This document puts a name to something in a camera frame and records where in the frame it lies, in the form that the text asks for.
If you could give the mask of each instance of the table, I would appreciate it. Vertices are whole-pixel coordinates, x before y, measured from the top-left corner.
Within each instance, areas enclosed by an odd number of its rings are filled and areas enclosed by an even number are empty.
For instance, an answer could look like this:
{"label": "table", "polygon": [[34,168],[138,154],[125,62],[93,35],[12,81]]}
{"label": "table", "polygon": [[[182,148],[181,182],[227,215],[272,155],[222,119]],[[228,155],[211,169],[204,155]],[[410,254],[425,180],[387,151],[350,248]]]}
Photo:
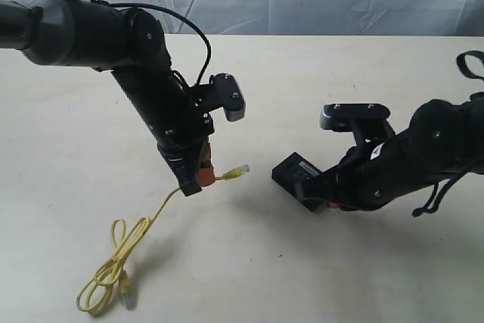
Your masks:
{"label": "table", "polygon": [[[320,169],[352,136],[322,131],[321,107],[377,102],[396,131],[432,98],[482,89],[455,66],[479,38],[211,36],[210,73],[235,75],[237,123],[216,111],[218,172],[248,163],[168,205],[128,263],[136,307],[99,321],[482,321],[484,189],[469,175],[436,215],[411,217],[430,191],[375,213],[311,214],[271,180],[293,151]],[[168,36],[193,82],[195,36]],[[150,216],[175,178],[108,73],[39,67],[0,51],[0,321],[84,322],[76,295],[110,255],[113,219]]]}

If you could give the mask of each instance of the white table surface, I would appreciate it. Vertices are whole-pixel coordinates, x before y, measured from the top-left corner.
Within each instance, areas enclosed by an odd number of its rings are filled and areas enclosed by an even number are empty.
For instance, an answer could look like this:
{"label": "white table surface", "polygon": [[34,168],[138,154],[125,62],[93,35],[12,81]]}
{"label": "white table surface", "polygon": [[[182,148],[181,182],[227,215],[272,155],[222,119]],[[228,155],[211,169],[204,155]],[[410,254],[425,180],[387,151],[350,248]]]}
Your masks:
{"label": "white table surface", "polygon": [[[469,175],[436,215],[425,190],[375,213],[311,214],[271,180],[293,151],[320,169],[352,146],[321,107],[379,102],[397,132],[432,98],[482,89],[455,66],[483,39],[211,36],[211,73],[236,76],[237,123],[214,113],[218,172],[251,172],[168,205],[128,270],[137,306],[109,322],[481,322],[484,179]],[[169,36],[195,79],[195,36]],[[175,178],[109,73],[39,67],[0,51],[0,321],[85,322],[76,295],[110,255],[113,219],[150,216]]]}

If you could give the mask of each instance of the robotic arm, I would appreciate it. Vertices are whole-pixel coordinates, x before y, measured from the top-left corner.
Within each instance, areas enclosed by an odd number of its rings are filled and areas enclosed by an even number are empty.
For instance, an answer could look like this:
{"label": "robotic arm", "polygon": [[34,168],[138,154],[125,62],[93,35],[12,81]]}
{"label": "robotic arm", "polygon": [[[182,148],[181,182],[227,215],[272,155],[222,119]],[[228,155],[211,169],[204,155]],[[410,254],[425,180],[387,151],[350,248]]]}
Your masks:
{"label": "robotic arm", "polygon": [[[141,8],[169,13],[202,36],[207,60],[194,86],[172,70],[163,28]],[[34,64],[110,71],[155,137],[185,196],[215,181],[209,113],[223,107],[228,121],[244,117],[245,101],[233,76],[220,73],[200,84],[210,59],[205,35],[165,8],[96,0],[0,2],[0,48],[17,49]]]}
{"label": "robotic arm", "polygon": [[[468,69],[466,56],[484,64],[484,53],[469,51],[457,59],[464,76],[484,80]],[[431,100],[398,135],[386,121],[389,115],[380,104],[325,105],[321,128],[352,132],[356,146],[325,172],[294,153],[273,169],[272,178],[312,212],[321,207],[374,211],[433,186],[427,203],[414,210],[417,217],[436,212],[445,193],[468,172],[484,173],[484,92],[461,105]]]}

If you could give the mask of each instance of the cable plug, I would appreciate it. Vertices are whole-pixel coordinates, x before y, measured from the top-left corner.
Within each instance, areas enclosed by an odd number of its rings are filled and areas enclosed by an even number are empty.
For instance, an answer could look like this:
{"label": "cable plug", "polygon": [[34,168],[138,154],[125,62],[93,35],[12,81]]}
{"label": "cable plug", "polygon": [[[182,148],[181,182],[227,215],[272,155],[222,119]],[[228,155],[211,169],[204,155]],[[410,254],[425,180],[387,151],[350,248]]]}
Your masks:
{"label": "cable plug", "polygon": [[129,309],[132,304],[131,300],[131,281],[128,278],[128,274],[126,274],[126,270],[121,271],[121,275],[119,276],[119,283],[118,283],[118,294],[121,298],[122,305]]}
{"label": "cable plug", "polygon": [[242,166],[238,166],[237,168],[233,168],[232,170],[229,170],[228,172],[224,173],[222,177],[218,177],[217,179],[228,181],[230,179],[239,178],[248,172],[250,172],[250,168],[247,164],[244,164]]}

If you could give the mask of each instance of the red component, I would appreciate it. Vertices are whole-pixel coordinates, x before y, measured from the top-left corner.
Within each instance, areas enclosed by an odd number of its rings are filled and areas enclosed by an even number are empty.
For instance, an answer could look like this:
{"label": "red component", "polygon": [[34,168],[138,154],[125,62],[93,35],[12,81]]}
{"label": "red component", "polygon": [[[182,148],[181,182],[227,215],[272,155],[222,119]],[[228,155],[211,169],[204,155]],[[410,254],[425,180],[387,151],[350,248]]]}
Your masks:
{"label": "red component", "polygon": [[212,165],[212,151],[210,143],[206,143],[205,153],[200,162],[200,169],[198,170],[198,182],[201,187],[208,187],[215,183],[215,172]]}

